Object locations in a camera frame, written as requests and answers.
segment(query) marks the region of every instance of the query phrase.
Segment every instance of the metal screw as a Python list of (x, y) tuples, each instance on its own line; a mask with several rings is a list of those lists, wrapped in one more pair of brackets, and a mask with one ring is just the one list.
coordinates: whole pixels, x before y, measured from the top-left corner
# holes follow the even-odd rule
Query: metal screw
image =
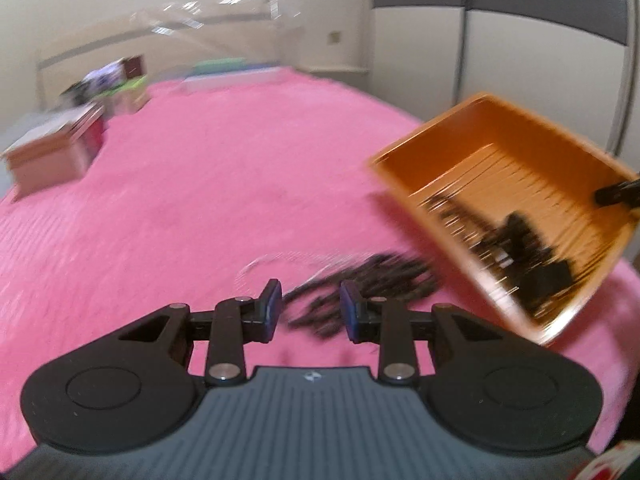
[(396, 381), (403, 381), (415, 374), (415, 368), (407, 363), (392, 363), (385, 366), (383, 373), (389, 378)]
[(220, 381), (228, 381), (240, 375), (240, 368), (231, 363), (218, 363), (209, 368), (209, 375)]

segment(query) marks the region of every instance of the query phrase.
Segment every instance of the orange tray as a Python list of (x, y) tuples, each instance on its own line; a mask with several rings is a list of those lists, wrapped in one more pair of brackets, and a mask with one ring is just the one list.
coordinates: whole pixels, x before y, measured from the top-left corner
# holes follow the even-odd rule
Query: orange tray
[[(590, 142), (495, 96), (479, 94), (424, 124), (370, 160), (395, 198), (493, 303), (505, 326), (550, 343), (612, 270), (639, 216), (626, 206), (597, 208), (593, 192), (638, 176)], [(574, 285), (535, 316), (513, 295), (487, 254), (474, 252), (477, 223), (446, 210), (451, 198), (498, 226), (521, 211)]]

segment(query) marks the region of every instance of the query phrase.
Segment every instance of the flat box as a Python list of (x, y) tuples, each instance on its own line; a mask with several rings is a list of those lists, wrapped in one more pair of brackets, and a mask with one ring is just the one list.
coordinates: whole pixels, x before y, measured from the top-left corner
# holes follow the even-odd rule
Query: flat box
[[(549, 344), (574, 319), (622, 256), (638, 224), (624, 205), (597, 208), (593, 193), (638, 176), (585, 139), (488, 94), (424, 124), (370, 160), (390, 192), (436, 241), (504, 325)], [(471, 251), (481, 235), (464, 221), (444, 221), (433, 195), (455, 197), (494, 225), (523, 212), (559, 258), (574, 285), (530, 316), (495, 266)]]
[(54, 115), (3, 154), (17, 185), (16, 198), (81, 178), (100, 151), (103, 108), (85, 106)]

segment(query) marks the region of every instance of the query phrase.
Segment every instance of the white wardrobe panel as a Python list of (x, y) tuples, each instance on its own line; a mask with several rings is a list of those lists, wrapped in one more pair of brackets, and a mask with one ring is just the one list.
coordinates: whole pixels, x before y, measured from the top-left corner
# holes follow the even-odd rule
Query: white wardrobe panel
[(452, 105), (462, 9), (374, 9), (371, 93), (428, 120)]
[(463, 96), (495, 93), (606, 147), (625, 47), (564, 25), (468, 14)]

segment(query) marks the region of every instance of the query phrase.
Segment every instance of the black cable bundle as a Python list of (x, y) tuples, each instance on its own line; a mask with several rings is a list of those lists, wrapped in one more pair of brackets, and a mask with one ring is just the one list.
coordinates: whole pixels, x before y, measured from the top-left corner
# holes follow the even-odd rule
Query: black cable bundle
[(395, 253), (374, 254), (360, 266), (311, 280), (285, 294), (282, 299), (286, 306), (319, 288), (333, 288), (329, 294), (318, 296), (309, 303), (302, 316), (289, 321), (289, 327), (310, 327), (322, 339), (337, 335), (344, 326), (338, 291), (344, 280), (355, 281), (364, 298), (383, 296), (403, 303), (426, 298), (438, 288), (430, 266), (424, 261)]

